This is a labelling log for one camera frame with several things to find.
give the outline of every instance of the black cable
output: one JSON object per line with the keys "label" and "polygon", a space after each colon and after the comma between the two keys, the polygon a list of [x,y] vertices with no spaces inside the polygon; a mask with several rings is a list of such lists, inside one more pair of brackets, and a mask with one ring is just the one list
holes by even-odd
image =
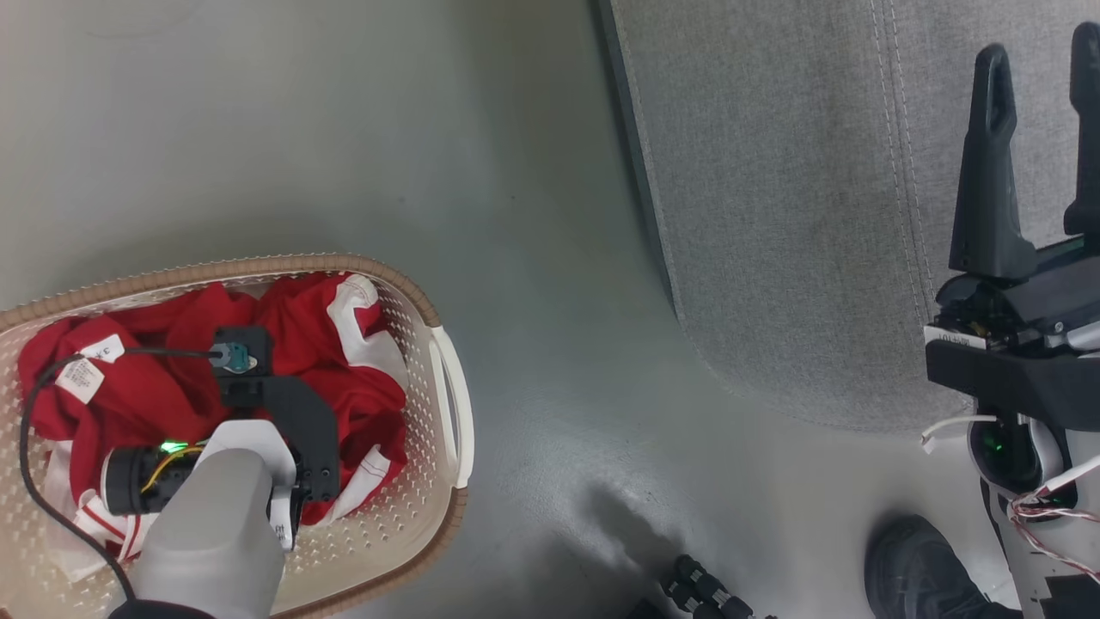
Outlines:
{"label": "black cable", "polygon": [[[173,351],[170,349],[128,349],[123,354],[157,355],[162,357],[195,357],[201,360],[210,360],[221,356],[219,353],[204,351]],[[119,564],[119,561],[114,559],[111,553],[107,552],[107,549],[99,545],[99,542],[97,542],[95,538],[81,531],[79,527],[74,524],[69,519],[65,518],[65,515],[57,511],[54,506],[50,505],[50,501],[42,496],[42,493],[38,493],[38,489],[34,486],[34,480],[31,478],[31,416],[34,413],[34,404],[38,399],[38,394],[55,380],[55,375],[58,371],[73,362],[78,362],[84,358],[84,355],[73,355],[51,364],[50,367],[38,375],[38,379],[34,383],[34,387],[28,393],[26,399],[23,401],[23,419],[21,419],[19,423],[19,473],[23,477],[23,486],[26,488],[26,494],[31,496],[31,500],[34,501],[34,505],[38,506],[38,508],[46,512],[46,516],[52,518],[55,522],[57,522],[57,524],[61,524],[69,533],[73,533],[84,543],[91,546],[91,550],[96,551],[96,554],[102,557],[102,560],[107,563],[107,566],[114,573],[114,577],[119,579],[119,586],[122,587],[122,595],[127,598],[127,601],[131,601],[136,598],[134,595],[134,588],[133,585],[130,584],[130,578],[127,576],[125,571],[122,570],[122,565]]]}
{"label": "black cable", "polygon": [[221,353],[210,351],[175,351],[173,349],[127,349],[124,355],[156,355],[158,357],[194,357],[196,360],[217,360]]}

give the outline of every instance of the foot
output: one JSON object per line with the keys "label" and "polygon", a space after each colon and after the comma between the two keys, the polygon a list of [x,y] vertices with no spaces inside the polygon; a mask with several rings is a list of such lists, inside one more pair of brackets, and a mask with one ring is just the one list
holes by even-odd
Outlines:
{"label": "foot", "polygon": [[947,540],[919,516],[871,541],[864,584],[876,619],[978,619],[992,606]]}

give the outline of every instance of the basket handle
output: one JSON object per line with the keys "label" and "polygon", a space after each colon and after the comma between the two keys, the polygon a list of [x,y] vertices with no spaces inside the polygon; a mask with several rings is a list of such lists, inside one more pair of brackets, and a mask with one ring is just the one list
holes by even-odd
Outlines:
{"label": "basket handle", "polygon": [[[455,488],[465,488],[474,468],[474,414],[470,405],[466,377],[462,374],[459,354],[454,352],[451,336],[443,328],[432,328],[432,340],[428,343],[431,365],[437,377],[439,409],[443,418],[443,442],[451,471],[458,472]],[[454,404],[454,422],[451,421],[451,404]]]}

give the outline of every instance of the gray floor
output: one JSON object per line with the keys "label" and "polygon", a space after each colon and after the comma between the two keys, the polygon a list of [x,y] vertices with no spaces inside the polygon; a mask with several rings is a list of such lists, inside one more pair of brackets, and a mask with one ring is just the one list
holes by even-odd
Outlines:
{"label": "gray floor", "polygon": [[867,617],[889,511],[1011,597],[958,441],[790,421],[697,361],[596,34],[582,0],[0,0],[0,303],[298,251],[422,284],[473,393],[470,509],[348,618],[617,617],[683,551],[761,615]]}

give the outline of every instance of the yellow wire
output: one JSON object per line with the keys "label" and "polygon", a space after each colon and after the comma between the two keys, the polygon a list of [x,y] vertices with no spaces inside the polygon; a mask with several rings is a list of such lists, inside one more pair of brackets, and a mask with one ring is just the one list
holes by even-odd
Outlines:
{"label": "yellow wire", "polygon": [[174,452],[165,456],[164,460],[161,461],[161,464],[156,465],[156,468],[153,469],[153,475],[148,477],[148,482],[146,482],[145,485],[142,486],[141,494],[144,495],[145,493],[148,491],[150,488],[156,486],[156,480],[161,477],[161,474],[164,473],[164,469],[167,468],[169,464],[186,456],[187,454],[198,454],[201,451],[202,447],[185,447],[178,452]]}

